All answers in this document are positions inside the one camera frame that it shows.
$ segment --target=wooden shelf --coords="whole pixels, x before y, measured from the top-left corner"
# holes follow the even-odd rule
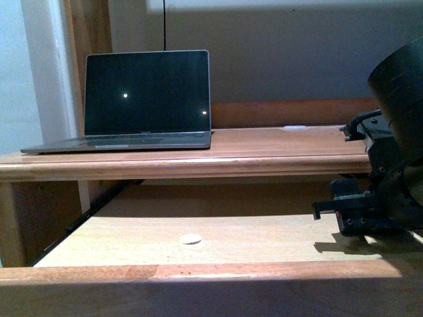
[[[337,127],[214,131],[205,151],[22,155],[0,158],[0,181],[198,178],[369,172],[361,142]]]
[[[0,312],[40,316],[421,316],[413,261],[0,270]]]
[[[130,185],[37,267],[423,260],[411,236],[345,237],[335,215],[314,221],[326,182]],[[202,241],[185,245],[194,233]]]

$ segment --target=wooden board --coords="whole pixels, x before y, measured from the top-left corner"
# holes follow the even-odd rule
[[[421,262],[0,269],[2,316],[421,316]]]
[[[86,212],[96,200],[109,195],[122,182],[119,180],[79,180],[82,211]]]
[[[79,114],[79,132],[84,134],[85,61],[92,53],[112,53],[108,0],[66,0],[73,81]]]
[[[369,172],[362,142],[337,127],[214,131],[204,151],[5,155],[0,181],[198,178]]]
[[[379,108],[374,98],[214,102],[214,129],[283,125],[346,125],[360,112]]]
[[[334,215],[314,221],[311,203],[328,198],[327,186],[132,185],[37,266],[423,260],[409,234],[347,238]],[[180,243],[189,233],[202,241]]]
[[[76,182],[0,183],[1,263],[27,265],[80,215]]]

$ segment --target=laptop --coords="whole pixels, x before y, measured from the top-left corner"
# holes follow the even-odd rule
[[[88,55],[85,136],[20,151],[207,149],[209,73],[206,50]]]

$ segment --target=wire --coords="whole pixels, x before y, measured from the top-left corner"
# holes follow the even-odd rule
[[[163,51],[166,50],[166,0],[163,0]]]
[[[340,128],[340,131],[344,132],[346,136],[345,141],[355,141],[364,139],[365,135],[357,131],[358,125],[366,119],[380,116],[381,114],[382,111],[380,109],[358,114],[353,120],[351,120],[349,124]]]

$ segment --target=black laptop screen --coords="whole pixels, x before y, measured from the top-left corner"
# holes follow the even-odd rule
[[[87,57],[85,134],[210,130],[207,51]]]

